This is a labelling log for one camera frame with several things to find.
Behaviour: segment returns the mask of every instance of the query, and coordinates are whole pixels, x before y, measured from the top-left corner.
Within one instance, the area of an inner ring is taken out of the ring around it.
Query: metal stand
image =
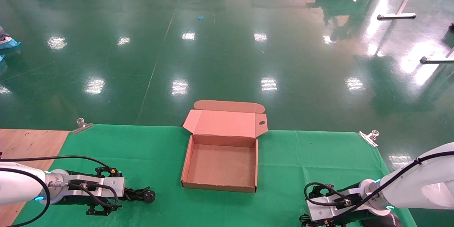
[[[89,123],[89,124],[86,124],[85,123],[85,120],[83,118],[79,118],[76,120],[77,122],[77,125],[79,126],[78,128],[76,128],[75,130],[73,130],[73,134],[77,134],[77,133],[80,133],[86,129],[89,129],[91,127],[93,127],[93,123]]]
[[[426,58],[422,57],[421,62],[423,64],[428,64],[430,62],[435,62],[435,63],[440,63],[440,62],[454,62],[454,48],[451,49],[451,51],[446,55],[446,57],[431,57],[431,58]]]
[[[372,146],[372,147],[378,146],[378,144],[376,144],[374,141],[380,135],[380,132],[378,132],[376,130],[372,130],[372,132],[369,133],[369,135],[366,135],[360,131],[360,132],[358,132],[358,135],[360,135],[360,137],[362,139],[364,139],[370,146]]]
[[[415,13],[402,13],[402,11],[405,8],[405,5],[407,5],[408,0],[402,1],[400,4],[399,9],[395,14],[384,14],[384,15],[378,15],[377,19],[379,20],[386,20],[386,19],[393,19],[393,18],[416,18]]]

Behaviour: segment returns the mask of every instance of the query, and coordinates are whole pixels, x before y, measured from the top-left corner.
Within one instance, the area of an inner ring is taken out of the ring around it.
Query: wooden table surface
[[[0,129],[2,158],[56,156],[69,131]],[[23,165],[48,170],[53,160],[21,162]],[[13,224],[25,202],[0,206],[0,226]]]

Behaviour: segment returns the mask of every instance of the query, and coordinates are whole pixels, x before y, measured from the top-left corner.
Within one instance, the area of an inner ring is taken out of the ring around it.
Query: metal clip
[[[77,120],[76,120],[76,123],[77,123],[77,125],[78,125],[78,128],[76,128],[75,130],[73,130],[73,134],[74,134],[74,135],[77,134],[77,133],[79,133],[79,132],[82,132],[82,131],[84,131],[84,130],[86,130],[86,129],[89,129],[89,128],[93,127],[93,123],[88,123],[88,124],[86,124],[86,123],[85,123],[85,120],[84,120],[83,118],[77,119]]]
[[[369,135],[366,135],[360,131],[358,132],[358,135],[360,135],[360,137],[364,139],[370,146],[372,147],[378,146],[378,144],[376,144],[374,141],[380,135],[380,132],[372,130],[372,132]]]

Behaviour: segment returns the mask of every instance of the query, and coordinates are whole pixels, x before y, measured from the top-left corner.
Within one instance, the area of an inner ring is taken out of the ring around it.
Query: black cable
[[[98,203],[98,204],[101,205],[101,206],[109,206],[109,207],[112,207],[112,206],[115,206],[115,205],[118,203],[118,195],[117,195],[117,192],[115,191],[115,189],[113,189],[113,188],[110,187],[110,186],[102,185],[102,184],[89,184],[89,185],[87,185],[88,187],[98,187],[98,188],[109,189],[109,190],[113,193],[113,197],[115,198],[115,202],[114,202],[113,204],[111,204],[111,203],[105,203],[105,202],[101,201],[98,197],[94,196],[93,193],[91,193],[91,191],[89,191],[87,188],[82,187],[81,184],[69,183],[68,186],[86,192],[91,198],[94,199],[94,201],[96,201],[96,203]]]
[[[27,225],[27,224],[29,224],[31,222],[34,222],[34,221],[38,220],[40,217],[42,217],[42,215],[47,211],[47,209],[49,208],[49,205],[50,205],[50,191],[49,191],[49,188],[47,188],[47,185],[41,179],[39,179],[37,176],[35,176],[35,175],[31,174],[31,173],[28,173],[26,171],[23,171],[23,170],[0,167],[0,171],[13,172],[13,173],[17,173],[17,174],[26,175],[27,177],[31,177],[34,180],[36,180],[43,187],[44,192],[46,193],[46,205],[44,206],[44,209],[41,211],[41,213],[39,213],[35,218],[33,218],[33,219],[31,219],[31,220],[29,220],[27,222],[13,224],[13,225],[6,226],[6,227],[20,227],[20,226],[24,226],[24,225]]]
[[[97,162],[109,170],[112,170],[109,165],[95,158],[81,156],[81,155],[63,155],[63,156],[48,156],[48,157],[37,157],[37,158],[22,158],[22,159],[0,159],[0,162],[30,162],[30,161],[43,161],[43,160],[54,160],[54,159],[86,159],[93,162]]]
[[[334,221],[342,218],[342,217],[345,217],[346,214],[349,214],[351,213],[352,211],[354,211],[355,209],[359,208],[360,206],[362,206],[364,203],[366,203],[368,200],[370,200],[371,198],[373,198],[374,196],[376,196],[377,193],[381,192],[384,188],[388,187],[392,182],[394,182],[395,180],[397,180],[399,177],[401,177],[405,172],[409,171],[412,167],[416,166],[416,165],[421,165],[422,162],[424,161],[427,161],[427,160],[430,160],[430,159],[434,159],[434,158],[438,158],[438,157],[443,157],[443,156],[450,156],[450,155],[454,155],[454,151],[444,151],[442,153],[434,153],[434,154],[430,154],[428,156],[424,156],[422,158],[416,158],[412,163],[408,164],[407,166],[405,166],[402,170],[400,170],[397,174],[395,174],[393,177],[391,177],[386,183],[384,183],[383,185],[381,185],[378,189],[376,189],[375,191],[373,191],[373,193],[371,193],[369,196],[367,196],[365,199],[361,200],[359,203],[357,203],[355,206],[349,208],[347,211],[343,212],[342,214],[339,214],[335,217],[332,217],[330,219],[327,219],[327,220],[324,220],[323,221],[323,224],[324,225],[327,225],[327,224],[331,224],[333,223]]]
[[[320,185],[322,186],[323,188],[327,189],[328,191],[332,192],[332,193],[335,193],[337,195],[339,195],[341,198],[343,199],[347,199],[347,200],[351,200],[351,198],[339,193],[338,191],[334,190],[333,188],[329,187],[328,185],[325,185],[324,183],[321,183],[321,182],[310,182],[308,183],[305,187],[304,187],[304,196],[306,197],[306,199],[312,203],[312,204],[315,204],[315,205],[319,205],[319,206],[340,206],[340,205],[345,205],[345,202],[344,201],[339,201],[339,202],[328,202],[328,203],[322,203],[322,202],[316,202],[316,201],[313,201],[309,198],[308,196],[308,188],[312,185]]]
[[[303,214],[302,216],[300,216],[301,223],[304,223],[304,222],[307,222],[310,220],[311,220],[311,217],[308,214]]]
[[[132,188],[126,187],[123,192],[123,197],[128,201],[144,201],[143,195],[150,190],[150,187],[147,186],[143,189],[133,190]]]

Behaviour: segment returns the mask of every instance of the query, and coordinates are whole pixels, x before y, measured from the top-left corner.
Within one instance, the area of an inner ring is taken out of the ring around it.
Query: black cable tie
[[[416,162],[417,164],[422,165],[421,159],[419,159],[419,158],[416,158],[416,159],[415,159],[415,162]]]

